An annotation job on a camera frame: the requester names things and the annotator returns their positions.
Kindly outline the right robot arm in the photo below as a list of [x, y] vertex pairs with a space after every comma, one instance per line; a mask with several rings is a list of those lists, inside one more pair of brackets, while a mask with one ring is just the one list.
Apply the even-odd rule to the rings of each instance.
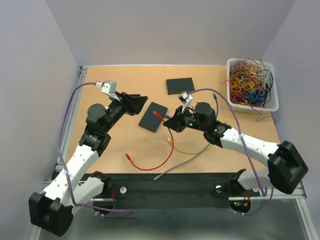
[[256, 160], [264, 169], [240, 170], [230, 182], [231, 192], [242, 195], [254, 188], [275, 188], [284, 194], [292, 194], [309, 171], [297, 148], [289, 141], [274, 143], [240, 133], [230, 125], [218, 121], [209, 103], [199, 102], [193, 111], [185, 106], [163, 124], [180, 133], [186, 128], [201, 131], [211, 145], [233, 150]]

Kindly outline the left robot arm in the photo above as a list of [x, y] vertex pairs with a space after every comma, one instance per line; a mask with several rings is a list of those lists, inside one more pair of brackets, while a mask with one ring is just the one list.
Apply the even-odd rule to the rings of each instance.
[[116, 93], [108, 107], [100, 103], [87, 110], [86, 127], [70, 160], [58, 176], [40, 193], [34, 192], [28, 200], [30, 222], [58, 237], [70, 228], [75, 214], [93, 197], [111, 193], [109, 176], [97, 172], [79, 185], [88, 168], [107, 148], [109, 130], [125, 114], [138, 115], [147, 96]]

